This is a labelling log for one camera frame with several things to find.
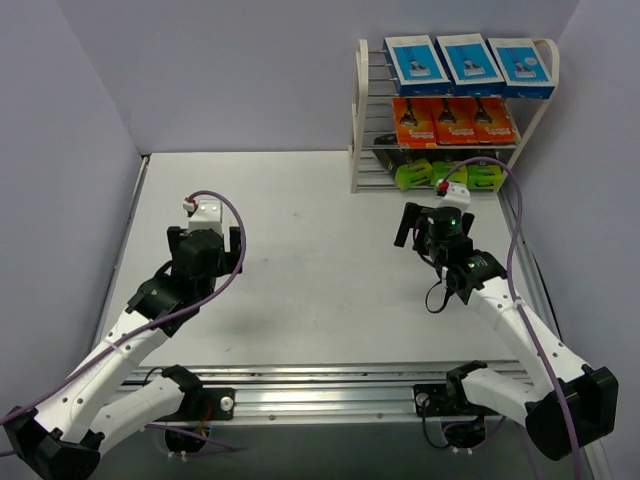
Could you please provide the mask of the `orange Gillette razor box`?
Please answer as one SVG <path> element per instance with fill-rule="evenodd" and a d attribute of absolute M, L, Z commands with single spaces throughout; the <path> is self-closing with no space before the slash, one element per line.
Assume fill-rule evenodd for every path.
<path fill-rule="evenodd" d="M 501 99 L 476 98 L 471 115 L 480 144 L 512 144 L 516 141 L 510 116 Z"/>
<path fill-rule="evenodd" d="M 437 146 L 429 102 L 424 98 L 398 97 L 392 101 L 397 143 L 401 148 L 426 149 Z"/>
<path fill-rule="evenodd" d="M 440 145 L 477 143 L 468 99 L 431 98 L 428 104 Z"/>

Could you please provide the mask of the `blue white Harry's razor box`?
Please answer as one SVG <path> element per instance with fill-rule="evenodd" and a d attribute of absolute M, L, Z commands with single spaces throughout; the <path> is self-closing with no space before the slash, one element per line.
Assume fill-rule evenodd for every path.
<path fill-rule="evenodd" d="M 451 94 L 458 97 L 498 96 L 505 80 L 479 33 L 440 35 L 436 50 L 451 80 Z"/>

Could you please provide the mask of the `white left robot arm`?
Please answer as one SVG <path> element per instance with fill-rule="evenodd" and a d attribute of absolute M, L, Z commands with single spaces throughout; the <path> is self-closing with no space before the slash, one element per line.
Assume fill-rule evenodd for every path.
<path fill-rule="evenodd" d="M 42 479 L 87 479 L 101 458 L 136 431 L 167 416 L 190 419 L 205 407 L 198 376 L 166 367 L 119 400 L 111 395 L 154 350 L 242 271 L 246 229 L 170 227 L 171 258 L 143 282 L 101 343 L 53 392 L 14 408 L 1 425 L 15 455 Z M 223 287 L 216 284 L 223 278 Z"/>

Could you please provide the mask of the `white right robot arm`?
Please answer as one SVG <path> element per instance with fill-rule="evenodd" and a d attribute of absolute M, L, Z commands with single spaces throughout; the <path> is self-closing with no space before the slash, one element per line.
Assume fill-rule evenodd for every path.
<path fill-rule="evenodd" d="M 527 372 L 522 383 L 474 360 L 446 375 L 444 400 L 455 412 L 491 410 L 523 426 L 538 450 L 560 460 L 609 435 L 619 383 L 564 346 L 510 285 L 507 269 L 474 247 L 474 217 L 453 206 L 405 205 L 394 240 L 407 242 L 445 287 L 494 330 Z"/>

